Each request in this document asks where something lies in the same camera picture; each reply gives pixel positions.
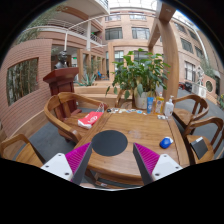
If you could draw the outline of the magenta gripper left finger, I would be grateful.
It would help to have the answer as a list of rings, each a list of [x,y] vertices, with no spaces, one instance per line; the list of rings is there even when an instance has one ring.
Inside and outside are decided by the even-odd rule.
[[[57,153],[42,166],[42,169],[79,185],[85,174],[91,154],[92,143],[89,142],[67,154]]]

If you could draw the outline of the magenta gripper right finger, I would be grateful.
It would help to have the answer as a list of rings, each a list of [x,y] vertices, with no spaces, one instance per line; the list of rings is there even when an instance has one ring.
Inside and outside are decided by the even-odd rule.
[[[159,155],[138,143],[133,144],[133,154],[145,185],[182,169],[168,154]]]

